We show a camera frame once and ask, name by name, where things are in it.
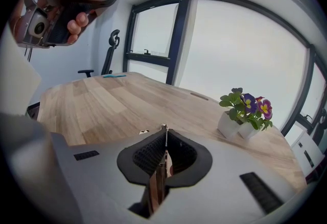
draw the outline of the black slot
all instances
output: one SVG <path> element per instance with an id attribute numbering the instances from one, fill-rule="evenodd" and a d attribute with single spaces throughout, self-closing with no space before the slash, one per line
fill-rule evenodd
<path id="1" fill-rule="evenodd" d="M 96 155 L 99 155 L 99 153 L 95 150 L 92 150 L 92 151 L 88 151 L 88 152 L 74 154 L 74 157 L 77 161 L 80 161 L 80 160 L 88 159 L 88 158 L 96 156 Z"/>
<path id="2" fill-rule="evenodd" d="M 240 175 L 240 178 L 266 214 L 269 214 L 283 204 L 267 184 L 254 172 Z"/>
<path id="3" fill-rule="evenodd" d="M 309 161 L 311 168 L 313 168 L 314 164 L 306 150 L 305 150 L 305 156 L 306 156 L 307 160 Z"/>

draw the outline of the office chair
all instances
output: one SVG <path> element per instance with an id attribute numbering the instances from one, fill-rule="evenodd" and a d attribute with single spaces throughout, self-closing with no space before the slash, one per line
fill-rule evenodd
<path id="1" fill-rule="evenodd" d="M 118 37 L 119 32 L 120 32 L 120 30 L 114 30 L 110 34 L 109 45 L 111 47 L 108 48 L 107 56 L 106 56 L 106 59 L 105 59 L 104 64 L 103 64 L 101 75 L 111 74 L 112 73 L 112 70 L 110 70 L 110 65 L 111 65 L 111 61 L 112 61 L 113 52 L 118 47 L 119 42 L 120 42 L 120 38 Z M 94 72 L 94 70 L 77 71 L 77 73 L 85 73 L 87 78 L 91 77 L 92 72 Z"/>

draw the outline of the white flower pot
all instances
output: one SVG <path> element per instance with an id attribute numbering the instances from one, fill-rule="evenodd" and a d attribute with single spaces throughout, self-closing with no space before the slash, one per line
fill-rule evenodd
<path id="1" fill-rule="evenodd" d="M 235 120 L 231 120 L 229 115 L 224 112 L 221 115 L 221 118 L 218 122 L 218 129 L 224 135 L 225 138 L 231 140 L 235 137 L 237 132 L 239 131 L 241 125 L 237 123 Z"/>
<path id="2" fill-rule="evenodd" d="M 243 123 L 239 129 L 239 134 L 244 138 L 245 140 L 250 139 L 255 134 L 257 134 L 260 131 L 260 129 L 254 129 L 251 123 L 246 122 Z"/>

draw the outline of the wooden table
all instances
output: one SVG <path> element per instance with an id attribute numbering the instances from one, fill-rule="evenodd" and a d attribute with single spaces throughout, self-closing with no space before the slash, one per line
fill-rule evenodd
<path id="1" fill-rule="evenodd" d="M 293 152 L 275 128 L 260 131 L 249 141 L 240 135 L 231 142 L 217 129 L 226 111 L 198 93 L 163 84 L 139 73 L 126 77 L 91 77 L 58 85 L 41 97 L 38 121 L 65 136 L 69 145 L 115 141 L 140 130 L 169 128 L 230 143 L 274 169 L 297 191 L 306 181 Z"/>

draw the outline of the black vent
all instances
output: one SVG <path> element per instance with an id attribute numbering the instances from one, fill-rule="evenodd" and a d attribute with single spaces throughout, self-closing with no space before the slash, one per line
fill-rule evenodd
<path id="1" fill-rule="evenodd" d="M 165 145 L 166 135 L 161 135 L 137 150 L 133 155 L 133 162 L 151 176 L 165 155 Z"/>
<path id="2" fill-rule="evenodd" d="M 280 207 L 283 202 L 254 172 L 240 175 L 241 180 L 266 214 Z"/>
<path id="3" fill-rule="evenodd" d="M 92 156 L 96 156 L 96 155 L 99 155 L 99 153 L 95 150 L 92 150 L 92 151 L 88 151 L 88 152 L 75 154 L 74 157 L 77 161 L 80 161 L 80 160 L 88 159 L 88 158 L 90 158 Z"/>
<path id="4" fill-rule="evenodd" d="M 168 153 L 172 158 L 174 174 L 189 168 L 197 158 L 195 148 L 181 138 L 176 137 L 171 131 L 168 132 L 167 141 Z"/>

